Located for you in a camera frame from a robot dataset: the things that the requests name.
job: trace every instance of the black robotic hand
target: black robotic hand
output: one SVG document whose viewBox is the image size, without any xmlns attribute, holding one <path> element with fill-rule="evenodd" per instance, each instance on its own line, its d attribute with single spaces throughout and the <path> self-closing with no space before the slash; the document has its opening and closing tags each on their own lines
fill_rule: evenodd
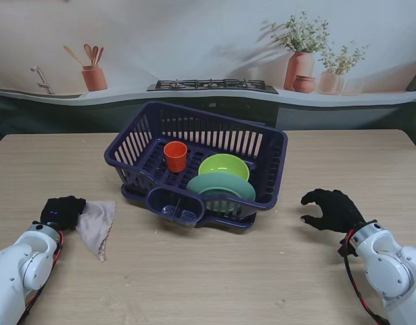
<svg viewBox="0 0 416 325">
<path fill-rule="evenodd" d="M 355 204 L 339 190 L 316 189 L 304 195 L 301 204 L 316 203 L 322 209 L 322 218 L 303 215 L 301 221 L 318 230 L 348 233 L 360 223 L 365 223 Z"/>
</svg>

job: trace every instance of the dish rack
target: dish rack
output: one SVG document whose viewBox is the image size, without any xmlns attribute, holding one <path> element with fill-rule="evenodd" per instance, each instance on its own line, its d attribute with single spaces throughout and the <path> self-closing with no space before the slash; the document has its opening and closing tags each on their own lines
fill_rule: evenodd
<svg viewBox="0 0 416 325">
<path fill-rule="evenodd" d="M 184 171 L 172 173 L 164 159 L 170 141 L 187 145 Z M 122 194 L 144 201 L 149 210 L 187 227 L 217 224 L 249 228 L 258 210 L 275 206 L 285 162 L 284 132 L 164 102 L 148 102 L 119 133 L 104 156 L 116 168 Z M 198 195 L 186 190 L 202 161 L 213 154 L 240 157 L 250 170 L 255 201 L 228 194 Z"/>
</svg>

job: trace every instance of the countertop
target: countertop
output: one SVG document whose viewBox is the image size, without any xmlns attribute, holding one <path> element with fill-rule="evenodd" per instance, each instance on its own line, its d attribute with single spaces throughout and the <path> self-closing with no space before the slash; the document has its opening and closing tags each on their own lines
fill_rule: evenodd
<svg viewBox="0 0 416 325">
<path fill-rule="evenodd" d="M 32 100 L 48 104 L 69 106 L 98 105 L 125 100 L 179 98 L 179 97 L 244 97 L 256 100 L 267 100 L 283 104 L 293 104 L 314 107 L 338 106 L 372 106 L 392 105 L 407 102 L 416 102 L 416 91 L 401 91 L 395 93 L 362 93 L 360 95 L 322 95 L 320 93 L 298 93 L 284 89 L 277 89 L 277 94 L 263 93 L 249 90 L 206 89 L 188 91 L 146 91 L 145 87 L 117 87 L 102 91 L 82 93 L 78 98 L 41 97 L 40 95 L 26 95 L 0 91 L 0 95 L 10 98 Z"/>
<path fill-rule="evenodd" d="M 315 188 L 347 193 L 366 220 L 378 219 L 416 247 L 416 147 L 401 131 L 288 131 L 276 207 L 243 234 L 186 229 L 120 194 L 103 153 L 115 134 L 8 135 L 0 143 L 0 249 L 38 220 L 48 198 L 115 200 L 107 261 L 76 232 L 26 324 L 371 325 L 348 281 L 342 234 L 304 225 L 320 215 L 301 197 Z M 352 258 L 370 306 L 381 302 Z"/>
</svg>

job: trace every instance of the kitchen counter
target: kitchen counter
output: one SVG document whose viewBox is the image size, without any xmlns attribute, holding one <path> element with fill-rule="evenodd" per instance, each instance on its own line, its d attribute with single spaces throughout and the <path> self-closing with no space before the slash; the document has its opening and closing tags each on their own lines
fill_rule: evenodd
<svg viewBox="0 0 416 325">
<path fill-rule="evenodd" d="M 396 93 L 362 93 L 360 95 L 322 95 L 320 93 L 298 93 L 284 89 L 277 89 L 279 94 L 263 93 L 248 90 L 200 90 L 200 91 L 146 91 L 147 87 L 119 87 L 103 91 L 93 91 L 82 94 L 78 98 L 41 97 L 37 94 L 26 95 L 0 91 L 0 96 L 32 100 L 48 104 L 84 106 L 121 102 L 125 100 L 180 98 L 180 97 L 244 97 L 255 100 L 266 100 L 283 104 L 293 104 L 313 107 L 338 106 L 372 106 L 393 105 L 416 102 L 416 91 Z"/>
</svg>

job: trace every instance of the green plant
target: green plant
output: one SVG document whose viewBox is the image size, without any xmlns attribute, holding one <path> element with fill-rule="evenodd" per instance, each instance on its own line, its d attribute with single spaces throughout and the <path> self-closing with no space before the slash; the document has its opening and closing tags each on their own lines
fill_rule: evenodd
<svg viewBox="0 0 416 325">
<path fill-rule="evenodd" d="M 289 51 L 314 53 L 325 48 L 329 35 L 327 29 L 326 20 L 321 20 L 320 17 L 309 20 L 306 12 L 301 12 L 299 18 L 291 15 L 290 20 L 285 24 L 272 24 L 271 38 L 274 39 L 274 43 L 284 45 Z"/>
<path fill-rule="evenodd" d="M 369 48 L 369 45 L 355 48 L 352 55 L 349 55 L 349 47 L 343 45 L 340 50 L 340 54 L 336 55 L 332 48 L 326 45 L 322 49 L 322 58 L 319 61 L 322 61 L 325 69 L 334 74 L 346 74 L 350 71 L 358 62 L 364 60 L 365 50 Z"/>
</svg>

